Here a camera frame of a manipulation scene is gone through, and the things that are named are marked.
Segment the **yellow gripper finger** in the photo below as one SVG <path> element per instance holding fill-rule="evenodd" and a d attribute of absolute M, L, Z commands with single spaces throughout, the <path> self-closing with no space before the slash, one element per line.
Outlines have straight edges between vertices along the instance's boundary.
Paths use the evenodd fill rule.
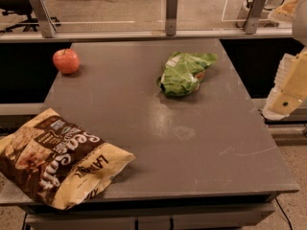
<path fill-rule="evenodd" d="M 272 10 L 268 19 L 275 23 L 292 23 L 298 0 L 287 0 Z"/>
<path fill-rule="evenodd" d="M 288 117 L 307 99 L 307 49 L 280 60 L 274 87 L 266 99 L 262 114 L 269 120 Z"/>

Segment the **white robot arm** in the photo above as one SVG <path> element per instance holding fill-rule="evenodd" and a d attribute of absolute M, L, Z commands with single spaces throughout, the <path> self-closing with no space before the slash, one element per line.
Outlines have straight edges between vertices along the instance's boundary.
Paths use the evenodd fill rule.
<path fill-rule="evenodd" d="M 269 20 L 292 24 L 293 38 L 307 46 L 307 0 L 287 0 L 269 13 Z M 288 117 L 307 99 L 307 50 L 285 54 L 279 62 L 274 87 L 262 114 L 269 120 Z"/>

